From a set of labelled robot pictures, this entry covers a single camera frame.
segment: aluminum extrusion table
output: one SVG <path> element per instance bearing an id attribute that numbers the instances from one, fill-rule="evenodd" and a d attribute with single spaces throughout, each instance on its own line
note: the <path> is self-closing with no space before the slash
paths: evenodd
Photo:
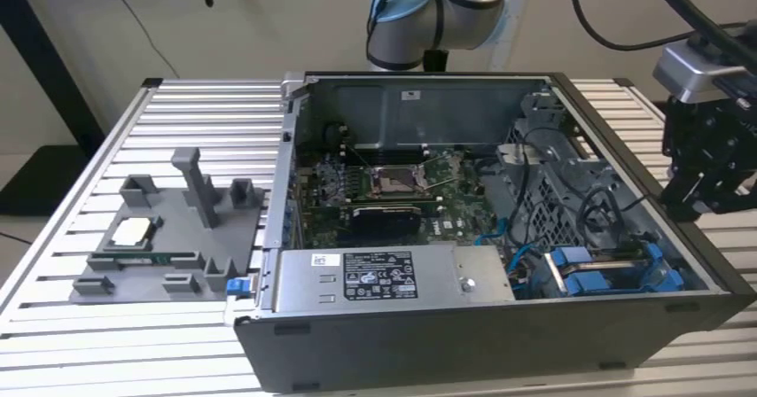
<path id="1" fill-rule="evenodd" d="M 633 87 L 575 84 L 665 182 L 663 117 Z M 250 177 L 269 188 L 281 129 L 280 81 L 165 81 L 138 93 L 97 158 L 0 291 L 0 396 L 269 395 L 224 325 L 225 302 L 77 306 L 71 282 L 121 206 L 130 174 L 181 187 L 173 150 L 202 148 L 202 170 L 226 186 Z M 257 245 L 264 243 L 265 215 Z M 715 245 L 757 284 L 757 212 L 704 215 Z M 253 264 L 261 262 L 254 252 Z M 757 306 L 716 331 L 679 338 L 640 369 L 330 395 L 757 395 Z"/>

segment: warning label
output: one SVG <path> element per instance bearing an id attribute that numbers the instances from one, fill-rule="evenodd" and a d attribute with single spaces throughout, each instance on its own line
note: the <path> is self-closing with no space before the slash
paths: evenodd
<path id="1" fill-rule="evenodd" d="M 418 298 L 412 252 L 346 253 L 345 298 L 350 301 Z"/>

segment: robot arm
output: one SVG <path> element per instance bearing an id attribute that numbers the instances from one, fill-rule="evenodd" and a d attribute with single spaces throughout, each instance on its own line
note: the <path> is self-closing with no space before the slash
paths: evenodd
<path id="1" fill-rule="evenodd" d="M 505 0 L 377 0 L 368 57 L 376 70 L 408 71 L 424 52 L 475 49 L 504 19 Z"/>

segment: blue latch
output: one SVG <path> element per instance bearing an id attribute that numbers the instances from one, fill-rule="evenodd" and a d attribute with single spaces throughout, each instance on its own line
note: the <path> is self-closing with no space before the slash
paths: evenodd
<path id="1" fill-rule="evenodd" d="M 226 295 L 249 297 L 253 295 L 253 281 L 248 277 L 229 279 L 226 282 Z"/>

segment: green circuit board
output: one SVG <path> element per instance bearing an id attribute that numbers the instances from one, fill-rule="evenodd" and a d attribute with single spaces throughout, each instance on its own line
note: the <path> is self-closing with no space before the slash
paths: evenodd
<path id="1" fill-rule="evenodd" d="M 313 249 L 374 245 L 426 245 L 456 242 L 473 245 L 496 231 L 497 219 L 484 195 L 472 160 L 452 148 L 430 152 L 417 165 L 301 169 L 305 247 Z M 422 212 L 418 233 L 386 241 L 350 241 L 350 213 L 364 206 L 408 207 Z"/>

